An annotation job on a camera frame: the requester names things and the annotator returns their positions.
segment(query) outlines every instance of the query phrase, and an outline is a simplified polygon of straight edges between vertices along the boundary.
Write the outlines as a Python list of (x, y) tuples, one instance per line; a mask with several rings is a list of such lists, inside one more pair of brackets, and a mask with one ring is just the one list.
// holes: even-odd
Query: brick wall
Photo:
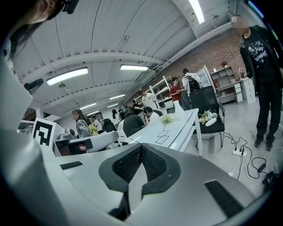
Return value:
[[(155, 81), (149, 82), (143, 89), (148, 90), (149, 85), (153, 86), (159, 82), (163, 75), (165, 77), (179, 76), (179, 80), (181, 81), (183, 68), (188, 68), (190, 72), (197, 72), (206, 65), (208, 71), (212, 73), (213, 68), (216, 68), (216, 70), (223, 68), (221, 66), (222, 61), (226, 61), (227, 66), (232, 67), (235, 76), (238, 79), (238, 68), (242, 67), (245, 69), (239, 46), (240, 36), (233, 30), (220, 37), (214, 37), (173, 62), (158, 75)], [(133, 98), (128, 100), (124, 105), (131, 106)]]

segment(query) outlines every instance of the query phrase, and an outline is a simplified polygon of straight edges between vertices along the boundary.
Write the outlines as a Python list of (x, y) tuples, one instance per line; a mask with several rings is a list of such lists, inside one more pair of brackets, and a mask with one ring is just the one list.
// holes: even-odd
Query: fluorescent light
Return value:
[(195, 11), (195, 15), (199, 21), (199, 24), (201, 24), (202, 22), (204, 22), (204, 17), (203, 17), (203, 12), (202, 9), (199, 5), (199, 1), (198, 0), (189, 0), (191, 7), (193, 8), (193, 10)]
[(93, 104), (90, 104), (90, 105), (84, 106), (84, 107), (82, 107), (82, 108), (80, 108), (80, 109), (82, 110), (82, 109), (85, 109), (85, 108), (88, 108), (88, 107), (90, 107), (90, 106), (94, 106), (94, 105), (96, 105), (96, 103), (93, 103)]
[(121, 65), (120, 70), (137, 70), (146, 71), (148, 67), (145, 66), (134, 66), (134, 65)]
[(72, 77), (79, 76), (79, 75), (85, 75), (87, 73), (88, 73), (88, 68), (80, 68), (80, 69), (68, 71), (66, 73), (57, 75), (53, 78), (48, 79), (46, 82), (47, 82), (48, 85), (51, 86), (51, 85), (58, 83), (58, 82), (61, 82), (63, 80), (70, 79)]
[(118, 105), (118, 104), (113, 104), (113, 105), (111, 105), (111, 106), (108, 106), (107, 108), (111, 108), (111, 107), (114, 107), (114, 106), (116, 106), (116, 105)]
[(119, 98), (119, 97), (124, 97), (126, 94), (122, 94), (122, 95), (119, 95), (119, 96), (116, 96), (116, 97), (111, 97), (111, 98), (109, 98), (110, 100), (112, 100), (112, 99), (115, 99), (115, 98)]
[(88, 114), (87, 116), (93, 115), (93, 114), (98, 113), (98, 112), (99, 111), (92, 112), (92, 113)]

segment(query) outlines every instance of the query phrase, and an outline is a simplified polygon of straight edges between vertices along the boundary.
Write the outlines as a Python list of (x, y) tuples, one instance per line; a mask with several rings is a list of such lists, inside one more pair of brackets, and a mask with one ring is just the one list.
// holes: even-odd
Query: white table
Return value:
[(203, 143), (198, 112), (198, 108), (185, 111), (185, 116), (182, 118), (177, 118), (175, 114), (172, 114), (173, 121), (168, 124), (163, 124), (159, 119), (128, 137), (126, 141), (128, 143), (152, 143), (184, 151), (196, 129), (199, 156), (202, 156)]

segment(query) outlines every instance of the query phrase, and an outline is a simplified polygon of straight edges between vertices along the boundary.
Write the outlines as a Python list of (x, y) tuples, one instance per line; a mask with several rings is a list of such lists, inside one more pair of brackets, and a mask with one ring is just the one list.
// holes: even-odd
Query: black office chair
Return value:
[(102, 129), (106, 132), (111, 132), (111, 131), (117, 131), (116, 127), (114, 124), (111, 122), (109, 118), (106, 118), (103, 120), (103, 127)]
[[(201, 88), (199, 90), (195, 90), (190, 94), (190, 97), (192, 107), (199, 109), (199, 118), (204, 113), (204, 111), (208, 111), (209, 109), (212, 113), (218, 114), (217, 120), (213, 125), (208, 127), (201, 123), (199, 125), (202, 134), (219, 133), (221, 139), (221, 147), (223, 147), (225, 131), (225, 109), (223, 108), (221, 103), (217, 102), (213, 87), (209, 86)], [(222, 111), (223, 121), (219, 115), (219, 108)]]

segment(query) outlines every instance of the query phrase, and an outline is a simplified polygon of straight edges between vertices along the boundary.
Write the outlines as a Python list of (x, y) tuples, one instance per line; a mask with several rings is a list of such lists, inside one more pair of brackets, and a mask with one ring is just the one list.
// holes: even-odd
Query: white ceiling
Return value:
[[(72, 15), (60, 13), (45, 22), (19, 48), (14, 68), (26, 83), (88, 67), (88, 74), (63, 81), (67, 90), (44, 83), (33, 97), (45, 111), (61, 116), (93, 102), (84, 113), (102, 110), (143, 85), (135, 82), (141, 72), (121, 71), (122, 64), (153, 68), (227, 22), (228, 0), (199, 3), (205, 19), (200, 25), (188, 0), (80, 0)], [(126, 97), (109, 100), (119, 94)]]

